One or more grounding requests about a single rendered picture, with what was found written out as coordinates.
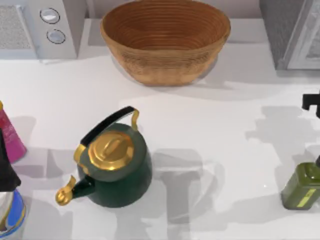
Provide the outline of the green pump bottle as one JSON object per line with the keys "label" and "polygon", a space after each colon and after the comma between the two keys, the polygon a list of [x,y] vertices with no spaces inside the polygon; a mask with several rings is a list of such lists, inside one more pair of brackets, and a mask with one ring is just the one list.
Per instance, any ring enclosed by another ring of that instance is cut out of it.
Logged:
{"label": "green pump bottle", "polygon": [[280,193],[287,210],[309,210],[320,198],[320,155],[315,162],[298,164]]}

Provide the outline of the green and gold kettle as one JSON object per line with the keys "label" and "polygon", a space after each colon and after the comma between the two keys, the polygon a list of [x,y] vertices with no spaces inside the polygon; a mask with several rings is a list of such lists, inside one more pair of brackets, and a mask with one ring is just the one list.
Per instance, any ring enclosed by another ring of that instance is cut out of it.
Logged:
{"label": "green and gold kettle", "polygon": [[55,201],[65,206],[88,197],[99,206],[121,208],[139,200],[152,181],[152,160],[138,130],[139,111],[126,106],[93,127],[77,146],[74,176],[60,188]]}

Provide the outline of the brown woven basket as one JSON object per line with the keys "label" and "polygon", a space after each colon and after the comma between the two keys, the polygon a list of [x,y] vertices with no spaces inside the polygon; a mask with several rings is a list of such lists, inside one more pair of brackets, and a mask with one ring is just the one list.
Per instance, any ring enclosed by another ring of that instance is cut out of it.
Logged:
{"label": "brown woven basket", "polygon": [[124,71],[146,86],[182,86],[206,72],[231,33],[220,9],[196,0],[135,0],[106,13],[100,33]]}

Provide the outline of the pale microwave oven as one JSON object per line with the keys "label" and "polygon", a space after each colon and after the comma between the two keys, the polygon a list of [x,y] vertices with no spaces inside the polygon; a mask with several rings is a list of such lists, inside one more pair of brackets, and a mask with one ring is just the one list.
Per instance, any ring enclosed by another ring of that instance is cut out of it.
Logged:
{"label": "pale microwave oven", "polygon": [[[59,12],[59,22],[41,19],[40,10],[47,8]],[[0,60],[76,59],[87,14],[86,0],[0,0]],[[47,39],[53,29],[65,34],[64,43]]]}

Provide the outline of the round microwave knob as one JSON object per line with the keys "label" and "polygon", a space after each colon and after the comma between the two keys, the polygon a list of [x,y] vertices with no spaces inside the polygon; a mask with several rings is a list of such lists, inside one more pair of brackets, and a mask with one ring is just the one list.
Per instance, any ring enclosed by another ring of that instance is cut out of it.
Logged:
{"label": "round microwave knob", "polygon": [[47,24],[56,24],[60,21],[60,14],[54,8],[41,9],[39,16]]}
{"label": "round microwave knob", "polygon": [[59,29],[52,29],[46,33],[47,39],[56,45],[63,44],[66,41],[66,35]]}

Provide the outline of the pink bottle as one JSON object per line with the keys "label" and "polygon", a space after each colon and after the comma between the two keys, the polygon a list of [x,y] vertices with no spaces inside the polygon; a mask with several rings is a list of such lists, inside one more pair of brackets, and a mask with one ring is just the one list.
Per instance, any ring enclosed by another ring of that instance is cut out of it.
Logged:
{"label": "pink bottle", "polygon": [[7,116],[3,103],[0,101],[0,129],[5,142],[5,147],[10,163],[15,163],[22,159],[27,153],[27,148],[23,144],[11,120]]}

